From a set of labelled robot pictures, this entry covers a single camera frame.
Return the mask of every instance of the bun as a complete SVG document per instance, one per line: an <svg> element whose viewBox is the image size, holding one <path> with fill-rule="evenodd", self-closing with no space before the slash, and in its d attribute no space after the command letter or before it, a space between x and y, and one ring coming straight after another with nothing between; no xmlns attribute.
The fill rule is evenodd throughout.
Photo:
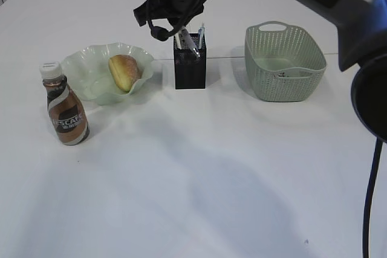
<svg viewBox="0 0 387 258"><path fill-rule="evenodd" d="M137 62L131 56L118 54L109 59L109 69L115 84L125 92L129 92L133 84L141 78Z"/></svg>

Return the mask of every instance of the coffee bottle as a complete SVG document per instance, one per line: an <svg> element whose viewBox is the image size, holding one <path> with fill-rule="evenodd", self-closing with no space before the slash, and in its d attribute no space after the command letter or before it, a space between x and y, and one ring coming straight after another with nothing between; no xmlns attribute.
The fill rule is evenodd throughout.
<svg viewBox="0 0 387 258"><path fill-rule="evenodd" d="M67 77L58 62L40 67L47 90L47 110L55 131L63 144L76 145L89 135L89 125L82 103L67 84Z"/></svg>

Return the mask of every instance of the white bottle cap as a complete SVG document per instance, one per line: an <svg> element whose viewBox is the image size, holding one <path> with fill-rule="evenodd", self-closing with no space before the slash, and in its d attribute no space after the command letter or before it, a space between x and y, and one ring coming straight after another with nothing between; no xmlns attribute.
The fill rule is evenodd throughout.
<svg viewBox="0 0 387 258"><path fill-rule="evenodd" d="M63 74L62 67L59 62L44 63L41 65L39 70L41 71L41 75L44 80L56 79Z"/></svg>

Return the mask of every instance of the light green bowl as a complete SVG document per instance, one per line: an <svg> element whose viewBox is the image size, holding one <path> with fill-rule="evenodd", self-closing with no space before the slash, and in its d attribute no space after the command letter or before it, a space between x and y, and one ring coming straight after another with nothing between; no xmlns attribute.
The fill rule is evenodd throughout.
<svg viewBox="0 0 387 258"><path fill-rule="evenodd" d="M134 83L129 92L120 90L114 83L109 70L109 58L126 54L136 59L141 79ZM92 45L68 57L61 63L68 84L84 101L108 105L124 101L137 92L144 82L153 76L154 58L145 50L117 42L109 45Z"/></svg>

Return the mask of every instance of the pen holder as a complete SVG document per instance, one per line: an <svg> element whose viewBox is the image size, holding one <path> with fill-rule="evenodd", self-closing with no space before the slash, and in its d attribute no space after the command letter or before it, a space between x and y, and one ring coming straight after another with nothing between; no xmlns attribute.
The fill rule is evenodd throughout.
<svg viewBox="0 0 387 258"><path fill-rule="evenodd" d="M190 35L199 48L199 35L197 33L191 33ZM175 89L206 88L207 47L204 36L199 54L200 57L196 57L183 40L181 40L181 49L179 49L174 37Z"/></svg>

